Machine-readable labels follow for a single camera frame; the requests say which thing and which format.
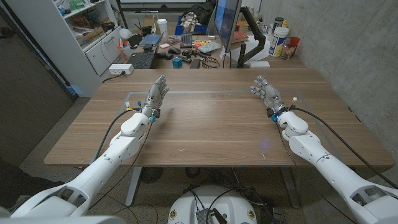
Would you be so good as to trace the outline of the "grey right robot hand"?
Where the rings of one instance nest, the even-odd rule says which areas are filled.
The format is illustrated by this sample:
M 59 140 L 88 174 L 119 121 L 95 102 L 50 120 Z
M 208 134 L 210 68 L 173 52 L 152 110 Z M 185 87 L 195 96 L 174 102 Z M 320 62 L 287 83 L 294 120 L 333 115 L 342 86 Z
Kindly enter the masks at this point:
M 277 89 L 275 89 L 262 75 L 258 75 L 254 81 L 256 86 L 251 86 L 250 90 L 253 94 L 259 96 L 266 106 L 267 116 L 277 121 L 278 117 L 287 112 L 289 109 L 282 101 L 282 97 Z

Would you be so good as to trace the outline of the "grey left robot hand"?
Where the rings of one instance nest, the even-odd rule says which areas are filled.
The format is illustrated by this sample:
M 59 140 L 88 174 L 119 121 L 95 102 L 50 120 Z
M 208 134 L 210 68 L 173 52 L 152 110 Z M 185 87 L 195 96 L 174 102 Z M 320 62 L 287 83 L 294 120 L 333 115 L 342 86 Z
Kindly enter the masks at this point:
M 166 78 L 164 75 L 161 75 L 150 87 L 145 102 L 141 108 L 141 113 L 146 115 L 148 118 L 155 117 L 156 119 L 159 119 L 160 107 L 162 106 L 164 96 L 168 91 L 169 87 L 167 87 Z

